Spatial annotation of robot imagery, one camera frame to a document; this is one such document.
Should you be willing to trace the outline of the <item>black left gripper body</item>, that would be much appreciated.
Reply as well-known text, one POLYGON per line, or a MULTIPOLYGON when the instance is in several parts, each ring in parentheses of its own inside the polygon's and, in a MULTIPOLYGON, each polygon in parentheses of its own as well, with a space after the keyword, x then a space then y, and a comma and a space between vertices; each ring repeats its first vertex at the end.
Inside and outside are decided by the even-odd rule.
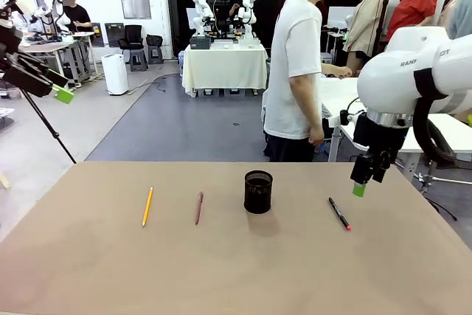
POLYGON ((23 35, 11 20, 1 19, 1 61, 6 61, 8 55, 14 55, 18 51, 23 35))

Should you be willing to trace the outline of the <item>person's right hand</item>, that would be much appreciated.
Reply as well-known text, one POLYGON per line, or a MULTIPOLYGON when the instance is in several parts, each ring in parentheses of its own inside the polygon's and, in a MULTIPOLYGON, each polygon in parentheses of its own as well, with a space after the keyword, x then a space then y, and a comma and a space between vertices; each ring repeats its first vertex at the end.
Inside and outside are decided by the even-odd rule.
POLYGON ((320 125, 315 125, 310 128, 309 143, 313 146, 320 145, 324 142, 325 134, 323 127, 320 125))

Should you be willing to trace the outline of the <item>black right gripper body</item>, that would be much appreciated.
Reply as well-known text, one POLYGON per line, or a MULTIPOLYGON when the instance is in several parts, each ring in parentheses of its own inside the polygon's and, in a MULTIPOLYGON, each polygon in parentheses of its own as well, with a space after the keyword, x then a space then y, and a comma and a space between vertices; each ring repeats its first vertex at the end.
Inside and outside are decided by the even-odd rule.
POLYGON ((406 138, 406 127, 385 127, 373 122, 367 113, 358 116, 353 135, 354 143, 368 147, 371 152, 398 152, 406 138))

